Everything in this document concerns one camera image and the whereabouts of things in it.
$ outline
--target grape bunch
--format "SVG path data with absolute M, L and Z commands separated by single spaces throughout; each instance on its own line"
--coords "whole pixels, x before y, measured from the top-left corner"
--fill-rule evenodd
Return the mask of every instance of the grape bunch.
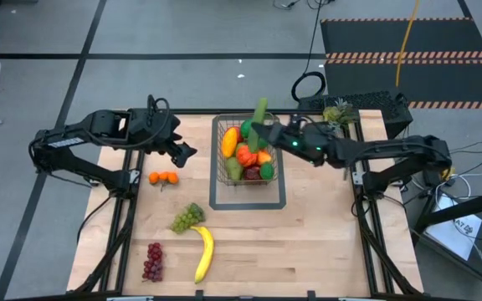
M 191 203 L 182 213 L 176 215 L 174 222 L 171 224 L 171 230 L 176 234 L 180 234 L 199 222 L 206 221 L 204 210 L 197 204 Z
M 159 242 L 154 242 L 148 245 L 148 260 L 144 262 L 143 279 L 148 279 L 152 282 L 163 280 L 162 255 L 163 252 L 161 251 L 161 244 L 159 244 Z

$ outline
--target yellow cable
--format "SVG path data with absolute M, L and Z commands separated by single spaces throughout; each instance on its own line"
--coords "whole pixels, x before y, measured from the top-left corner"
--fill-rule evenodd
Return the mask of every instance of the yellow cable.
M 397 61 L 397 74 L 395 75 L 396 87 L 399 87 L 399 76 L 401 75 L 401 61 L 403 60 L 403 53 L 405 52 L 405 46 L 407 46 L 408 34 L 410 33 L 410 29 L 412 28 L 412 23 L 416 18 L 416 13 L 418 12 L 418 8 L 419 8 L 419 0 L 416 0 L 416 5 L 414 6 L 412 17 L 410 18 L 410 21 L 408 21 L 407 32 L 405 33 L 405 39 L 403 40 L 403 45 L 401 45 L 401 52 L 399 53 L 399 59 Z

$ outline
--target red grapes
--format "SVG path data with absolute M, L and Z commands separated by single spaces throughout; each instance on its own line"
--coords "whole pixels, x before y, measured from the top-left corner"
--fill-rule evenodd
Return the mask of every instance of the red grapes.
M 148 245 L 148 260 L 144 262 L 144 273 L 142 278 L 158 282 L 163 280 L 163 264 L 162 264 L 161 244 L 159 242 L 150 243 Z

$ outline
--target green grapes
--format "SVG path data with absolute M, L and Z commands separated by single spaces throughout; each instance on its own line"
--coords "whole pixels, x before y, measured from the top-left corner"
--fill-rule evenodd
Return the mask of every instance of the green grapes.
M 176 234 L 180 234 L 187 230 L 190 226 L 196 225 L 199 222 L 205 222 L 206 217 L 204 210 L 197 204 L 191 203 L 183 209 L 182 213 L 179 213 L 174 218 L 170 229 Z

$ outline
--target white paper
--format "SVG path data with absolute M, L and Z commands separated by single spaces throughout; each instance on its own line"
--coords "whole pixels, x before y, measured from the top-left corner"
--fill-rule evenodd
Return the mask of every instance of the white paper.
M 442 195 L 438 199 L 438 207 L 435 207 L 434 210 L 438 211 L 457 204 L 449 197 Z M 481 222 L 481 219 L 476 215 L 469 215 L 455 219 L 454 222 L 448 221 L 432 225 L 425 232 L 449 251 L 459 255 L 464 260 L 468 260 L 474 247 L 475 238 L 473 237 L 476 237 L 477 233 L 479 233 Z

